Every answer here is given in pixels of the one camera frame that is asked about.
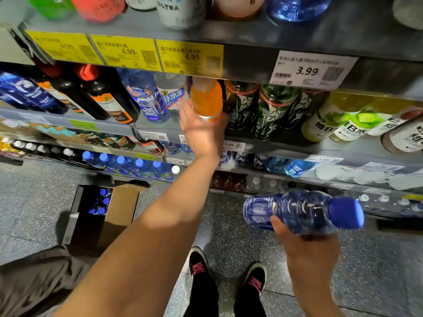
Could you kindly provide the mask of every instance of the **black bottle with orange label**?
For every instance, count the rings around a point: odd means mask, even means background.
[[[100,67],[92,64],[76,64],[75,72],[85,81],[83,90],[117,122],[129,124],[137,120],[140,111],[127,92],[115,85],[113,73],[109,75],[103,69],[100,76]]]

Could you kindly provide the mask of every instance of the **yellow bottle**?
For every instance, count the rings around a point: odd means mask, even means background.
[[[207,121],[217,121],[223,110],[222,87],[216,79],[193,77],[193,109]]]
[[[303,123],[302,135],[307,140],[319,142],[329,137],[372,100],[373,97],[368,95],[333,91],[325,103]]]
[[[410,100],[374,97],[372,102],[337,129],[330,138],[337,143],[357,140],[412,103]]]

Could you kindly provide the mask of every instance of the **orange liquid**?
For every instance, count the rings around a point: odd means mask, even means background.
[[[216,81],[214,87],[207,92],[198,91],[194,86],[191,87],[191,100],[193,108],[200,117],[204,119],[216,119],[223,109],[222,87]]]

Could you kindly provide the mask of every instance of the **cardboard box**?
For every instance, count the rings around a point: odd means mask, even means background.
[[[98,186],[78,186],[62,244],[106,249],[132,222],[138,195],[145,189],[132,184],[113,187],[106,216],[97,216],[89,214],[88,208]]]

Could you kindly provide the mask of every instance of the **price tag holder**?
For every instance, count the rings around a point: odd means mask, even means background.
[[[93,146],[93,150],[95,152],[99,152],[99,153],[110,153],[110,150],[107,149],[107,148],[104,148],[104,147],[96,147],[96,146]]]
[[[223,149],[223,151],[244,152],[245,142],[236,142],[236,141],[225,140],[223,142],[222,149]]]
[[[150,131],[141,131],[138,130],[138,133],[141,137],[150,139],[150,140],[162,140],[169,142],[169,138],[167,137],[166,133],[161,132],[150,132]]]
[[[217,189],[213,189],[213,188],[210,188],[209,192],[213,192],[215,194],[224,194],[225,193],[223,190],[217,190]]]
[[[137,158],[144,159],[144,160],[151,160],[154,161],[154,157],[152,155],[148,155],[146,153],[136,153]]]
[[[222,78],[221,44],[156,40],[165,72]]]
[[[153,39],[90,35],[108,65],[161,71]]]
[[[77,129],[100,131],[94,122],[68,119],[68,121]]]
[[[281,50],[270,83],[335,90],[357,60],[355,57]]]
[[[19,113],[19,115],[28,122],[41,123],[43,125],[50,125],[51,123],[45,118],[33,114]]]
[[[310,155],[304,160],[319,162],[320,164],[337,164],[344,160],[344,158],[326,157],[324,155]]]
[[[403,197],[404,199],[410,199],[410,200],[418,200],[423,202],[423,196],[419,196],[417,194],[408,194]]]
[[[377,164],[375,162],[368,162],[365,165],[361,166],[360,168],[368,169],[368,170],[376,170],[376,171],[394,172],[404,167],[405,166],[396,166],[392,164]]]
[[[389,189],[379,189],[379,188],[367,188],[363,192],[367,192],[369,194],[380,194],[381,196],[391,193]]]
[[[53,59],[103,64],[85,34],[25,31]]]
[[[184,136],[183,134],[180,134],[180,135],[179,135],[179,141],[180,141],[182,144],[187,144],[187,141],[185,140],[185,136]]]
[[[341,189],[341,190],[349,190],[353,187],[353,185],[346,185],[346,184],[343,184],[343,183],[331,183],[330,187],[336,188],[336,189]]]
[[[186,165],[186,162],[185,162],[184,159],[166,157],[166,161],[169,164],[178,164],[180,166],[185,166]]]

